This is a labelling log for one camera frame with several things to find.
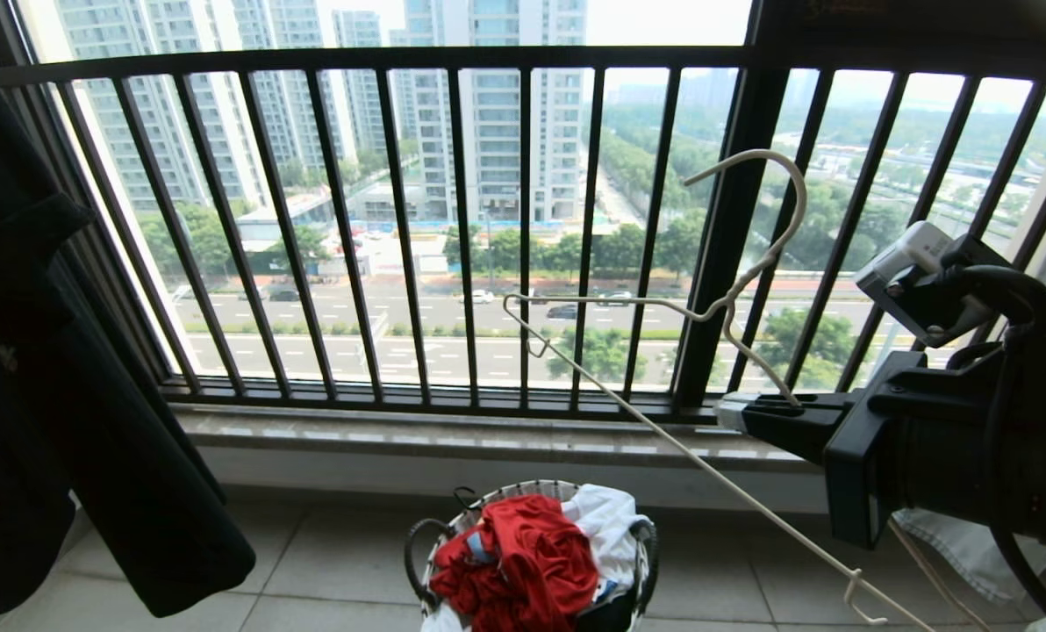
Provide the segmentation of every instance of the white cloth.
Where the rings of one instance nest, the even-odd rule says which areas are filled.
[[[629,527],[644,519],[636,514],[636,500],[631,493],[583,484],[574,498],[563,503],[563,515],[590,538],[590,552],[598,574],[594,605],[607,604],[630,591],[635,583],[636,539]]]
[[[896,512],[893,520],[905,532],[936,548],[984,600],[1003,605],[1025,595],[1025,589],[1018,583],[995,544],[992,529],[925,510]],[[1019,536],[1018,548],[1033,572],[1045,570],[1046,545],[1032,537]]]
[[[461,628],[460,616],[450,606],[450,602],[441,602],[435,612],[423,619],[423,632],[472,632],[467,625]]]

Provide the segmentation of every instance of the red clothing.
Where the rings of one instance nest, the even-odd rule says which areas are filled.
[[[479,524],[438,549],[430,589],[472,615],[472,632],[572,632],[590,607],[596,567],[590,539],[541,495],[488,504]],[[472,551],[470,537],[482,551]],[[479,564],[483,554],[499,563]]]

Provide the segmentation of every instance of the basket handle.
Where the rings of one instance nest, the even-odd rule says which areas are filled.
[[[636,599],[636,612],[643,614],[647,609],[647,602],[652,601],[652,592],[656,591],[656,579],[659,577],[659,535],[651,520],[637,520],[630,531],[636,540],[644,544],[644,551],[647,552],[647,577],[640,583],[640,595]]]
[[[410,527],[410,533],[406,536],[406,550],[404,551],[404,556],[406,556],[406,579],[410,581],[410,588],[414,589],[414,593],[419,600],[426,604],[430,604],[431,607],[437,608],[441,603],[441,599],[434,595],[426,586],[423,586],[423,583],[417,579],[417,571],[414,570],[414,537],[427,526],[438,529],[444,536],[455,536],[454,529],[441,520],[426,519],[416,521],[414,526]]]

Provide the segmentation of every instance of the tile floor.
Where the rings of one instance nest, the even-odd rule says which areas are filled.
[[[450,516],[448,504],[234,503],[231,512],[258,555],[257,568],[234,591],[155,619],[92,532],[67,552],[32,599],[1,620],[0,632],[418,629],[422,615],[402,568],[403,540],[413,521]],[[843,607],[844,581],[836,571],[755,516],[657,512],[653,517],[660,532],[661,573],[643,632],[877,630],[857,625]],[[861,565],[906,608],[939,624],[937,629],[964,629],[892,537],[879,551],[865,552],[824,537],[823,517],[794,521],[845,564]],[[954,574],[949,577],[957,595],[995,624],[996,631],[1023,629],[1023,622],[1032,617],[1032,607],[992,607]],[[885,614],[867,596],[861,605],[876,616]]]

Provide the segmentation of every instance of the white car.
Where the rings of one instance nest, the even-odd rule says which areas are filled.
[[[496,295],[494,295],[494,293],[492,293],[492,292],[488,292],[488,291],[472,291],[472,303],[474,303],[474,304],[480,304],[480,303],[484,303],[484,302],[492,302],[492,300],[496,300]],[[464,302],[464,297],[461,296],[458,299],[458,302]]]

